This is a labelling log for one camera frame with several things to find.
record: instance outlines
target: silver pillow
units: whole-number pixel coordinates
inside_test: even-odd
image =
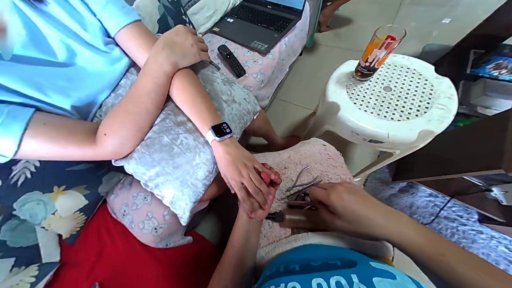
[[[254,96],[208,62],[190,68],[238,139],[261,109]],[[135,79],[136,72],[130,69],[103,102],[96,121],[103,119]],[[165,104],[144,141],[130,155],[112,163],[124,166],[169,206],[183,225],[187,225],[192,209],[219,172],[208,141],[172,100]]]

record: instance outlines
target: hand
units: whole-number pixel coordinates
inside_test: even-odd
[[[210,60],[204,39],[197,36],[194,29],[184,25],[178,25],[160,36],[151,54],[164,57],[176,70],[201,60]]]
[[[258,208],[255,210],[255,212],[253,214],[253,217],[250,219],[258,221],[258,222],[262,222],[265,219],[265,217],[267,217],[267,215],[270,211],[270,207],[272,206],[273,199],[275,198],[275,193],[278,190],[279,185],[281,185],[281,182],[282,182],[281,175],[277,171],[275,171],[274,168],[270,167],[267,163],[262,163],[262,165],[265,168],[269,169],[274,174],[274,179],[270,179],[270,175],[268,175],[267,173],[261,172],[261,179],[268,186],[268,188],[270,190],[270,194],[272,195],[272,199],[270,200],[270,205],[267,209],[260,208],[258,203],[256,202],[256,200],[253,197],[249,197],[249,201],[253,202],[253,204],[258,206]],[[242,209],[239,209],[239,215],[240,215],[240,217],[248,217],[247,213],[245,211],[243,211]]]
[[[253,217],[253,213],[259,206],[264,209],[269,208],[273,195],[259,174],[265,172],[273,177],[272,172],[259,163],[233,137],[224,141],[213,141],[211,147],[222,178],[231,191],[237,194],[249,216]],[[255,202],[249,201],[251,196],[256,200]]]
[[[309,191],[333,230],[388,240],[408,216],[383,204],[351,182],[322,183]]]

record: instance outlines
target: digital time display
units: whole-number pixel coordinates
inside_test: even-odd
[[[226,137],[233,133],[231,127],[226,122],[215,124],[211,127],[216,138]]]

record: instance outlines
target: red cloth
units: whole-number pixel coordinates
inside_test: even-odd
[[[193,243],[184,246],[147,246],[102,204],[73,246],[60,242],[61,265],[47,287],[207,287],[221,255],[200,234],[190,236]]]

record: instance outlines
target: stool seat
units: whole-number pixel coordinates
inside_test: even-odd
[[[327,130],[380,151],[390,152],[357,172],[362,178],[426,145],[452,122],[458,107],[452,82],[434,66],[391,54],[374,77],[352,77],[356,60],[329,78],[305,138]]]

